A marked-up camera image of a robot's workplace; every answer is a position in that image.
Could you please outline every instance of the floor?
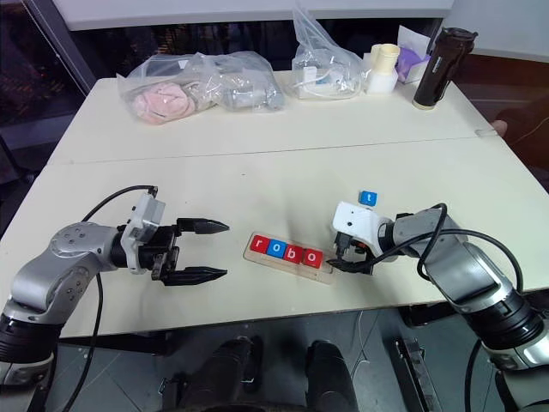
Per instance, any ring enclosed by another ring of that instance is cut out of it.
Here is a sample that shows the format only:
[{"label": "floor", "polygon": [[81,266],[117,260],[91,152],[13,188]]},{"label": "floor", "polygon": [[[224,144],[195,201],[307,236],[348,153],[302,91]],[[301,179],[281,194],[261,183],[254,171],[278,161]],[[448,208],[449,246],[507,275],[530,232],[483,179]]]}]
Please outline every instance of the floor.
[{"label": "floor", "polygon": [[[75,412],[149,412],[159,410],[160,381],[174,373],[195,371],[224,341],[259,335],[265,342],[263,385],[254,397],[278,403],[305,404],[305,350],[316,339],[336,344],[349,370],[360,358],[363,339],[368,362],[359,364],[353,383],[361,412],[404,412],[397,378],[384,342],[416,336],[444,411],[463,410],[465,367],[474,336],[461,318],[447,318],[421,329],[403,325],[396,309],[345,312],[298,318],[216,325],[182,330],[182,344],[171,356],[99,349],[76,400]],[[59,412],[75,387],[86,358],[85,348],[62,346],[46,412]],[[473,377],[473,410],[502,411],[484,354]]]}]

